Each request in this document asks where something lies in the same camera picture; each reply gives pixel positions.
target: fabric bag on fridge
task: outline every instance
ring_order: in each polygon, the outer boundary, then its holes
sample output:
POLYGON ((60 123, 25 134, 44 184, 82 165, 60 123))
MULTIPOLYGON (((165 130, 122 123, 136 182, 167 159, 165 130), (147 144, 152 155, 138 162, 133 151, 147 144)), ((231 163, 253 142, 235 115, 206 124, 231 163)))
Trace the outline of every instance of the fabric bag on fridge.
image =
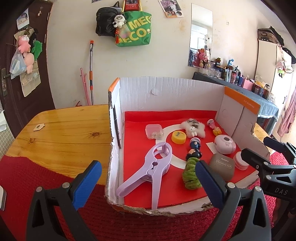
POLYGON ((115 31, 115 43, 119 47, 148 45, 151 39, 151 14, 143 12, 139 0, 140 11, 122 13, 126 23, 115 31))

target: mop handle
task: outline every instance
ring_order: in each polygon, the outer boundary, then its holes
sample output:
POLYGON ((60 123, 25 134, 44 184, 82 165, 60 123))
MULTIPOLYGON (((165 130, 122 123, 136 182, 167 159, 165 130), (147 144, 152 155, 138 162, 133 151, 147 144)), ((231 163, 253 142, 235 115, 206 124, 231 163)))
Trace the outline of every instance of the mop handle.
POLYGON ((91 40, 91 48, 90 48, 90 57, 89 57, 89 85, 91 89, 91 104, 94 105, 94 95, 93 95, 93 74, 92 74, 92 52, 94 47, 94 41, 91 40))

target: green plush toy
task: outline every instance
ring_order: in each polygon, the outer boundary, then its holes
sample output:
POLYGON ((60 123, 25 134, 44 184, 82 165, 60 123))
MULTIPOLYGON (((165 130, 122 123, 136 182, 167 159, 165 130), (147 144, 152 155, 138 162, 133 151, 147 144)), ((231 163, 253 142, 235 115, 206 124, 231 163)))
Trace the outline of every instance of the green plush toy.
POLYGON ((182 178, 185 183, 185 187, 190 190, 201 188, 202 185, 195 175, 195 165, 199 161, 196 157, 191 157, 186 162, 185 169, 182 173, 182 178))
POLYGON ((33 45, 34 47, 32 48, 31 53, 34 54, 34 61, 36 61, 40 53, 42 52, 42 43, 38 40, 35 40, 33 42, 33 45))

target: cardboard box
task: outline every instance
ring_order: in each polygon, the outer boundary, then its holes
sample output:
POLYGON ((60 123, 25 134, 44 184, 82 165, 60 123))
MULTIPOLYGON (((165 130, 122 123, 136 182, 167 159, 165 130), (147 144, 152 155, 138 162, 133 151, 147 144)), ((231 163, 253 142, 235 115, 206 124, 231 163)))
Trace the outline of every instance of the cardboard box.
MULTIPOLYGON (((250 148, 269 159, 267 147, 252 135, 259 109, 260 105, 246 96, 213 83, 170 77, 117 78, 109 88, 112 151, 105 188, 107 202, 118 211, 166 216, 202 211, 210 204, 209 198, 205 197, 157 210, 124 205, 123 198, 118 198, 115 191, 123 182, 125 111, 216 111, 215 120, 240 149, 250 148)), ((237 182, 237 187, 249 186, 258 178, 257 174, 254 171, 237 182)))

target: pink stuffed bear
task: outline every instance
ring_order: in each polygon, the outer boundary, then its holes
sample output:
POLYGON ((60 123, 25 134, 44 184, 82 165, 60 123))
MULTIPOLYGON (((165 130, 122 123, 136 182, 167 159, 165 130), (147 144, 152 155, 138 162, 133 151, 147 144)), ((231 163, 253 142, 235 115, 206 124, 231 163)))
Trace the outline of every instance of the pink stuffed bear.
POLYGON ((21 53, 30 51, 31 45, 29 45, 29 40, 30 39, 29 39, 28 35, 19 36, 19 38, 18 38, 18 45, 19 45, 18 50, 21 53))
POLYGON ((33 72, 34 55, 32 53, 24 52, 23 56, 27 66, 27 74, 30 74, 33 72))

